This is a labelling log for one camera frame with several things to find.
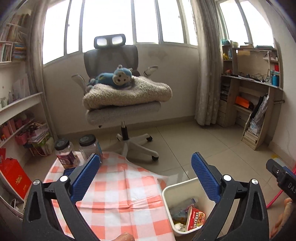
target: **drawer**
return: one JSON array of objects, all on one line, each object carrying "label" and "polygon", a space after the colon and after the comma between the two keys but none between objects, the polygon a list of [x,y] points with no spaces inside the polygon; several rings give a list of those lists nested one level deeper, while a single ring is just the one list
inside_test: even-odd
[{"label": "drawer", "polygon": [[227,102],[224,100],[220,100],[219,102],[219,111],[226,113]]},{"label": "drawer", "polygon": [[218,111],[218,117],[217,117],[217,124],[224,127],[224,121],[225,121],[226,114]]}]

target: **chair backrest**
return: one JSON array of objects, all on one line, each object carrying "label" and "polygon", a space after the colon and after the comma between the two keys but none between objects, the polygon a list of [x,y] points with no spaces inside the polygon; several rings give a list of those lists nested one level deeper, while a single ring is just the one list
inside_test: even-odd
[{"label": "chair backrest", "polygon": [[113,73],[119,64],[136,70],[138,63],[138,49],[135,45],[111,45],[84,53],[84,65],[90,78],[95,78],[104,72]]}]

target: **checkered tablecloth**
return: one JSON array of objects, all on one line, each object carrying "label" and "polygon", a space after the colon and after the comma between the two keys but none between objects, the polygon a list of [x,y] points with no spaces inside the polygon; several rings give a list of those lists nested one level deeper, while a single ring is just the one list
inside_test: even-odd
[{"label": "checkered tablecloth", "polygon": [[[104,152],[102,165],[76,206],[97,237],[113,240],[130,233],[136,241],[175,241],[161,193],[167,177]],[[44,182],[58,180],[64,168],[57,159]],[[53,206],[64,233],[73,237],[56,200]]]}]

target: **jar lid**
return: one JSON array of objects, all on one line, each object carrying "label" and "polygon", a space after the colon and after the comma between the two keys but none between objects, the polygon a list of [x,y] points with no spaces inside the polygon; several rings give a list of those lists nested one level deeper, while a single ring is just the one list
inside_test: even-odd
[{"label": "jar lid", "polygon": [[96,142],[96,137],[93,134],[85,135],[79,139],[80,146],[89,146]]},{"label": "jar lid", "polygon": [[68,147],[70,145],[70,141],[68,140],[68,138],[61,138],[61,139],[58,139],[55,144],[54,144],[54,147],[56,150],[63,150],[65,149],[66,147]]}]

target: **curtain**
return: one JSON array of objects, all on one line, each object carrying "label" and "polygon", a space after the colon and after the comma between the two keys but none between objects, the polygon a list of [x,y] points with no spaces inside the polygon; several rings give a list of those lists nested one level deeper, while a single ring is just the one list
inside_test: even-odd
[{"label": "curtain", "polygon": [[54,139],[57,139],[48,104],[45,97],[45,89],[43,84],[43,30],[45,24],[46,11],[50,0],[37,0],[31,14],[31,25],[28,31],[27,39],[27,74],[29,78],[30,91],[32,93],[43,92],[42,105],[45,117]]},{"label": "curtain", "polygon": [[194,118],[200,125],[215,124],[219,109],[222,73],[218,12],[214,0],[191,0],[191,2],[200,54]]}]

